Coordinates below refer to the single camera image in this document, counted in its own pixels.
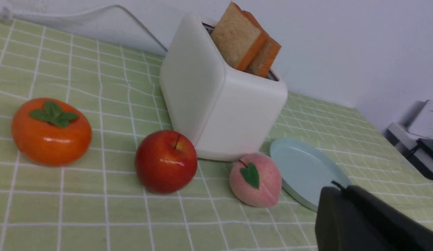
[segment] toast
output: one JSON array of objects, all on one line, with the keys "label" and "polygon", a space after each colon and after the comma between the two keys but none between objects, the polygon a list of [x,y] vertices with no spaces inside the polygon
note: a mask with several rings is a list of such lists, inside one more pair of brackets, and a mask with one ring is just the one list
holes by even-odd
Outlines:
[{"label": "toast", "polygon": [[[253,25],[255,25],[255,27],[263,30],[263,28],[255,19],[255,17],[252,15],[252,13],[243,11],[243,15],[247,19],[249,19],[249,21]],[[252,62],[250,62],[250,64],[246,69],[246,72],[254,74],[256,76],[266,78],[281,47],[282,46],[279,43],[277,43],[277,41],[275,41],[273,38],[271,38],[268,35],[268,39],[266,43],[264,44],[263,48],[261,48],[261,50],[258,52],[258,54],[254,57]]]},{"label": "toast", "polygon": [[249,21],[233,2],[210,36],[226,63],[241,71],[246,70],[269,37],[263,29]]}]

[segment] wall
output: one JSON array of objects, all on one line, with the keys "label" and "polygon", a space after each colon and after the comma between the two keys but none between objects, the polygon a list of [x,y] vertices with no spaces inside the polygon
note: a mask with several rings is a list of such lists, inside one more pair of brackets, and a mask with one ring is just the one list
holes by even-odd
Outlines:
[{"label": "wall", "polygon": [[[10,0],[48,13],[112,0]],[[274,64],[291,91],[358,108],[383,131],[416,103],[433,99],[433,0],[235,0],[283,45]],[[187,11],[218,20],[229,0],[121,0],[168,43]],[[122,10],[110,9],[58,29],[159,54],[161,47]]]}]

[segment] red apple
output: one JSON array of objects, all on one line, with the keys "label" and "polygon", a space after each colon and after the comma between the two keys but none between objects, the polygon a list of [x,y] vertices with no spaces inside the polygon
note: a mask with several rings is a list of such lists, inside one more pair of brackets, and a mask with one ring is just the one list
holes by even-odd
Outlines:
[{"label": "red apple", "polygon": [[163,130],[148,135],[135,156],[137,177],[148,191],[159,194],[185,187],[196,173],[193,144],[184,135]]}]

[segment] peach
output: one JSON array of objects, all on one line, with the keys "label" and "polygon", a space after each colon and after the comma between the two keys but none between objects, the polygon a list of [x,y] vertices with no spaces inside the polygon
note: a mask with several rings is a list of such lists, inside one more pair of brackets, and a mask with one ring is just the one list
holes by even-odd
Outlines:
[{"label": "peach", "polygon": [[[253,163],[258,171],[259,184],[250,168]],[[282,176],[274,161],[261,153],[243,156],[232,168],[229,177],[230,188],[237,198],[248,205],[256,207],[272,207],[277,204],[282,189]]]}]

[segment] appliance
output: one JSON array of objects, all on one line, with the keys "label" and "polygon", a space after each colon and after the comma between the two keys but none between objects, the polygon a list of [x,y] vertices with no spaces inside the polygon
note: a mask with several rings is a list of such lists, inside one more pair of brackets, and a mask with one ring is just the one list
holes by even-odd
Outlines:
[{"label": "appliance", "polygon": [[427,100],[423,108],[408,127],[408,132],[433,139],[433,101]]},{"label": "appliance", "polygon": [[257,152],[286,100],[286,84],[244,73],[223,59],[209,33],[216,21],[184,16],[160,68],[160,87],[174,130],[198,157],[235,161]]}]

